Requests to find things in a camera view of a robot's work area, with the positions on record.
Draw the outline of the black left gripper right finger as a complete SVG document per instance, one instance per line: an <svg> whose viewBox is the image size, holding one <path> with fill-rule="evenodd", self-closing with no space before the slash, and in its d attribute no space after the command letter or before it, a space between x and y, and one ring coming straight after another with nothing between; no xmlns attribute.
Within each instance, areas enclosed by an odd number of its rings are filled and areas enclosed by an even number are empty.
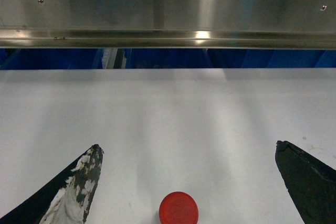
<svg viewBox="0 0 336 224"><path fill-rule="evenodd" d="M288 141L276 144L275 161L304 223L335 223L335 170Z"/></svg>

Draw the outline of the left gripper black white-stained left finger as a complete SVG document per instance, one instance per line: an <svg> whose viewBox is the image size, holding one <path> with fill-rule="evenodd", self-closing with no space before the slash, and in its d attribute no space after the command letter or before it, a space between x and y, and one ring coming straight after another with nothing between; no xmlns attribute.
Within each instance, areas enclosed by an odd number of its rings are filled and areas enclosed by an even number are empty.
<svg viewBox="0 0 336 224"><path fill-rule="evenodd" d="M95 144L36 193L1 217L1 223L86 223L101 174Z"/></svg>

